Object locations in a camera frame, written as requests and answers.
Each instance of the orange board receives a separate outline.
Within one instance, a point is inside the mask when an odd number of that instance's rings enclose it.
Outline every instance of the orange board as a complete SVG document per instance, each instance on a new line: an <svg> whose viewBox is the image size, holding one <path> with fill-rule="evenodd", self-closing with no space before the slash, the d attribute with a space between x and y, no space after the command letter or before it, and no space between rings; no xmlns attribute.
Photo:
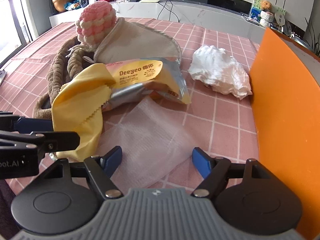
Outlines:
<svg viewBox="0 0 320 240"><path fill-rule="evenodd" d="M320 233L319 85L270 29L250 76L260 161L298 195L303 215L297 231L313 239Z"/></svg>

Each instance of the yellow cloth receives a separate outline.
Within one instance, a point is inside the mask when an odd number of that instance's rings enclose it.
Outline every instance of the yellow cloth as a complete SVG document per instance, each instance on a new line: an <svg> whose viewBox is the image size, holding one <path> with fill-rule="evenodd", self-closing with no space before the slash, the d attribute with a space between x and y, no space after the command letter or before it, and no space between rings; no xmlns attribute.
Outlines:
<svg viewBox="0 0 320 240"><path fill-rule="evenodd" d="M82 162L94 155L103 126L101 106L109 100L114 83L106 66L97 63L61 87L52 103L53 130L77 132L80 145L74 151L57 152L58 158Z"/></svg>

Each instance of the pink checkered tablecloth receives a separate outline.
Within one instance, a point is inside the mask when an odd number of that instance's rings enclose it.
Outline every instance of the pink checkered tablecloth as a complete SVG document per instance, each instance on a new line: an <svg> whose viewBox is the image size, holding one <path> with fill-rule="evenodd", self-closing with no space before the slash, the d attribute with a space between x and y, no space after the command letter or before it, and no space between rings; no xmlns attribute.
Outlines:
<svg viewBox="0 0 320 240"><path fill-rule="evenodd" d="M239 101L232 95L222 95L192 80L187 70L192 55L201 45L214 45L231 52L249 72L259 45L246 38L204 29L199 26L146 18L128 18L175 38L182 49L181 71L186 79L192 103L188 106L164 99L159 102L185 129L190 130L200 142L198 147L211 156L225 156L235 163L244 163L247 158L258 158L257 134L251 105L248 98ZM5 65L7 77L0 87L0 110L12 111L27 117L32 116L36 100L47 90L46 74L61 45L76 35L74 23L60 24L25 47ZM120 106L103 114L103 132L121 122L134 104ZM40 163L40 171L50 166L48 155ZM15 194L19 193L35 177L8 179ZM186 160L152 187L184 187L191 192L202 178ZM230 180L229 184L238 183Z"/></svg>

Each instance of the crumpled white tissue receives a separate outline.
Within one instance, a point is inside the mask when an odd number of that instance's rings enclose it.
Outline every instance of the crumpled white tissue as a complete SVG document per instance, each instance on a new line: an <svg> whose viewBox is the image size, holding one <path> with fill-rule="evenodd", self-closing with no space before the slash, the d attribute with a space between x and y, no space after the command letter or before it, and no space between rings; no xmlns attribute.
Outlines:
<svg viewBox="0 0 320 240"><path fill-rule="evenodd" d="M193 80L210 85L213 91L232 93L239 99L252 95L248 74L225 49L201 46L194 52L188 71Z"/></svg>
<svg viewBox="0 0 320 240"><path fill-rule="evenodd" d="M123 159L111 180L123 192L150 187L188 159L197 147L193 135L170 111L144 98L115 127L101 135L97 155L121 146Z"/></svg>

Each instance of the pink knitted hat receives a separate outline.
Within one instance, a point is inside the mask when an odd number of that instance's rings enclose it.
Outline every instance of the pink knitted hat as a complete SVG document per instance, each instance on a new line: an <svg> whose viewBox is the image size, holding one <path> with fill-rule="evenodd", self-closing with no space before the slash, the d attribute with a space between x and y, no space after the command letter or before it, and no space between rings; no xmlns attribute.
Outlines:
<svg viewBox="0 0 320 240"><path fill-rule="evenodd" d="M116 11L106 1L87 6L76 21L78 40L90 49L96 49L116 25Z"/></svg>

